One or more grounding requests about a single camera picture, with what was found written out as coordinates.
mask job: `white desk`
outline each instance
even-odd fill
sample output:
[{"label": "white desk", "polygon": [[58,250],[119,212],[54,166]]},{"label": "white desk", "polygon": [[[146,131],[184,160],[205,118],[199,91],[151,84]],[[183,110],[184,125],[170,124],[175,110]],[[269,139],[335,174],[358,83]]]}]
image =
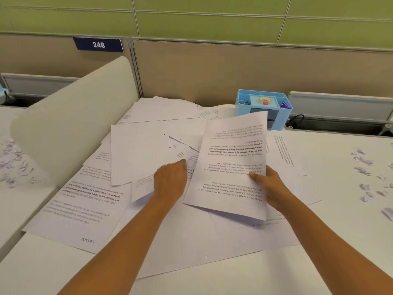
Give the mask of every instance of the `white desk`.
[{"label": "white desk", "polygon": [[[360,201],[360,183],[371,178],[358,173],[351,152],[386,162],[381,173],[393,176],[393,139],[342,134],[286,131],[297,150],[320,163],[315,191],[323,199],[311,206],[337,234],[393,276],[393,222],[380,210],[393,208],[390,196]],[[92,254],[25,234],[0,263],[0,293],[56,294]],[[137,280],[132,294],[330,294],[300,246],[279,248]]]},{"label": "white desk", "polygon": [[[9,138],[12,118],[23,108],[0,106],[0,139]],[[42,173],[35,170],[35,176]],[[0,261],[22,237],[21,228],[42,207],[55,187],[51,184],[36,183],[30,186],[7,188],[0,185]]]}]

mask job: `stack of papers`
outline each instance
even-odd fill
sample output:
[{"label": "stack of papers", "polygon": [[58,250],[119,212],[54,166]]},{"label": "stack of papers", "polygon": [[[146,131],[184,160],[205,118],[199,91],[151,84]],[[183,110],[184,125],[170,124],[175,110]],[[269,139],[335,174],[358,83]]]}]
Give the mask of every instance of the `stack of papers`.
[{"label": "stack of papers", "polygon": [[140,99],[24,230],[98,253],[154,194],[155,171],[186,159],[184,194],[138,278],[299,244],[248,172],[265,174],[270,164],[307,205],[318,201],[312,177],[292,141],[267,131],[266,112],[233,114],[180,99]]}]

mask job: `forearm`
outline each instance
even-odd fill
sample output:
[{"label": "forearm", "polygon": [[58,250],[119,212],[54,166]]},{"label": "forearm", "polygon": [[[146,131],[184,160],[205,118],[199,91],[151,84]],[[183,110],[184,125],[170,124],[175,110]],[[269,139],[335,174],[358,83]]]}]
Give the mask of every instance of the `forearm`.
[{"label": "forearm", "polygon": [[173,203],[154,196],[59,293],[127,295]]},{"label": "forearm", "polygon": [[297,198],[286,205],[283,214],[333,295],[392,293],[393,279]]}]

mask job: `green wall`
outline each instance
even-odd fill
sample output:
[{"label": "green wall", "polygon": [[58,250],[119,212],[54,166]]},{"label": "green wall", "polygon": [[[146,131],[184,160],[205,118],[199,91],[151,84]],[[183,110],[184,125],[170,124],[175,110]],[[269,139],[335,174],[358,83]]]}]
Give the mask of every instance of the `green wall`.
[{"label": "green wall", "polygon": [[0,32],[393,49],[393,0],[0,0]]}]

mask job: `hand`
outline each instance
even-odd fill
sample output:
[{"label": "hand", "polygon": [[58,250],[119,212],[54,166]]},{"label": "hand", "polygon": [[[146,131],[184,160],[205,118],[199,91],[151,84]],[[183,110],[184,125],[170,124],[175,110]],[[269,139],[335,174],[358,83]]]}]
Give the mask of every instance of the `hand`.
[{"label": "hand", "polygon": [[282,210],[297,199],[292,192],[281,181],[278,173],[271,167],[266,166],[266,176],[253,172],[248,175],[266,192],[266,200],[270,206],[282,213]]},{"label": "hand", "polygon": [[185,159],[160,167],[154,174],[154,197],[174,205],[187,182]]}]

